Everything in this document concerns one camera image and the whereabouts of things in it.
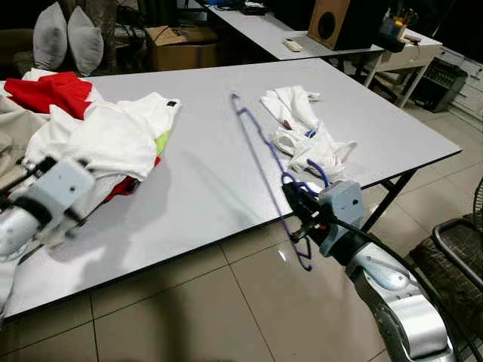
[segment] yellow green fabric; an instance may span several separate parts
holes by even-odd
[[[167,130],[154,141],[156,144],[156,150],[158,151],[158,155],[160,155],[165,149],[166,143],[168,142],[169,133],[170,130]]]

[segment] red cloth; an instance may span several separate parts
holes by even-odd
[[[50,113],[49,105],[55,104],[72,117],[84,119],[84,111],[91,104],[85,100],[92,90],[92,83],[81,81],[74,72],[63,72],[45,75],[38,81],[9,78],[5,90],[25,109]]]
[[[154,165],[158,166],[159,162],[161,162],[161,157],[158,156],[154,160]],[[136,188],[139,184],[139,180],[131,176],[126,176],[125,179],[123,179],[120,183],[114,186],[114,189],[112,189],[111,193],[107,195],[107,197],[104,199],[104,202],[111,201],[116,195],[132,194],[134,191],[136,191]]]

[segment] white desk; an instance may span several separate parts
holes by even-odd
[[[332,51],[317,41],[309,38],[307,31],[295,31],[268,13],[265,16],[244,15],[239,11],[220,11],[214,6],[208,8],[212,14],[226,21],[241,34],[271,53],[278,60],[293,60],[316,57],[334,57],[343,54],[378,52],[383,49],[372,45],[366,49]],[[303,46],[301,52],[290,51],[282,42],[292,38]]]
[[[374,63],[369,63],[368,67],[371,73],[367,77],[364,86],[369,87],[373,77],[377,72],[386,72],[390,70],[406,69],[406,68],[421,68],[417,74],[417,77],[413,80],[411,86],[406,92],[403,100],[399,104],[402,108],[405,106],[409,97],[413,93],[417,84],[424,75],[424,72],[428,69],[429,64],[441,52],[442,43],[427,36],[421,35],[418,32],[407,29],[405,34],[417,36],[421,38],[421,42],[418,45],[407,43],[400,53],[391,53],[385,51],[382,53]]]
[[[321,93],[315,113],[336,140],[356,140],[346,175],[370,186],[460,151],[460,147],[320,59],[92,78],[110,101],[157,91],[179,97],[162,163],[139,189],[100,207],[75,240],[40,249],[17,271],[5,316],[111,281],[277,217],[229,94],[239,93],[268,133],[266,90],[301,84]],[[257,142],[284,214],[279,172]]]

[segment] wooden speaker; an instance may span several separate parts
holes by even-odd
[[[316,0],[309,37],[332,50],[369,48],[389,0]]]

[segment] gray pillow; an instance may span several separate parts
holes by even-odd
[[[70,16],[67,32],[77,69],[83,75],[90,75],[103,59],[104,41],[100,29],[78,6]]]
[[[33,59],[39,69],[54,70],[67,52],[67,24],[58,2],[40,13],[33,30]]]

